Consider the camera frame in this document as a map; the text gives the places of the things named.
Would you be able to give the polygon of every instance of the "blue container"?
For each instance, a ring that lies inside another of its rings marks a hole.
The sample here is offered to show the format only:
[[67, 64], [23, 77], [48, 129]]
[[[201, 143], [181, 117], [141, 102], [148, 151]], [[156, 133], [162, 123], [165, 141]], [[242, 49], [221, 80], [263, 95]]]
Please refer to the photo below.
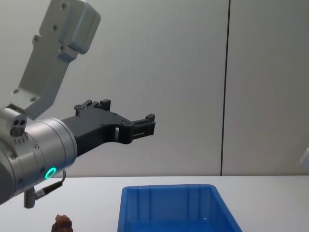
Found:
[[212, 185], [126, 187], [118, 232], [241, 232]]

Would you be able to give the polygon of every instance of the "white wall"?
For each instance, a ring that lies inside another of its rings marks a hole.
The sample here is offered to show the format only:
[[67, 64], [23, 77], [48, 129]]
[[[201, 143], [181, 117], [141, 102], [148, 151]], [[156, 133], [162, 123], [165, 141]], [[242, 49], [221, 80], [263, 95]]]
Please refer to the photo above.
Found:
[[[157, 125], [152, 137], [94, 149], [68, 174], [219, 174], [228, 0], [89, 2], [102, 16], [95, 39], [40, 118], [69, 117], [75, 104], [109, 98], [112, 111], [132, 120], [155, 113]], [[0, 105], [19, 83], [48, 4], [1, 3]]]
[[223, 174], [308, 174], [308, 0], [232, 0]]

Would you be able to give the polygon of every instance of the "green led ring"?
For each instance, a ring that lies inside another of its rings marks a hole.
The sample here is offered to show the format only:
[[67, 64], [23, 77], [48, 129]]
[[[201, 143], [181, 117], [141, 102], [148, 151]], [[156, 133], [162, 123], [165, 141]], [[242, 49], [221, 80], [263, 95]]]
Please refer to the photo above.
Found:
[[57, 168], [51, 168], [48, 170], [48, 172], [45, 175], [45, 179], [48, 179], [50, 177], [52, 177], [53, 175], [55, 175], [57, 172]]

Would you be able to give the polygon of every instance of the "white table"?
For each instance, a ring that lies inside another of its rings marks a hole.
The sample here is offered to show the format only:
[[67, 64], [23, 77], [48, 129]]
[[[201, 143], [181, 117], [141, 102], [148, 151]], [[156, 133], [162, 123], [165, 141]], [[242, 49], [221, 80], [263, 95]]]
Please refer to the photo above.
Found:
[[161, 184], [215, 185], [244, 232], [309, 231], [309, 176], [68, 178], [33, 209], [23, 208], [23, 195], [1, 205], [0, 231], [49, 232], [66, 214], [74, 232], [117, 232], [122, 188]]

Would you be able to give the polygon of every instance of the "small brown object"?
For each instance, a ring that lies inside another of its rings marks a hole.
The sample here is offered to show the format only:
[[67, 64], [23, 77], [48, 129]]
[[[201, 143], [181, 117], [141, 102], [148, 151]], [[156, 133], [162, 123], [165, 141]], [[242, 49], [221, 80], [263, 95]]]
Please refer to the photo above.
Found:
[[57, 215], [52, 232], [73, 232], [72, 221], [66, 215]]

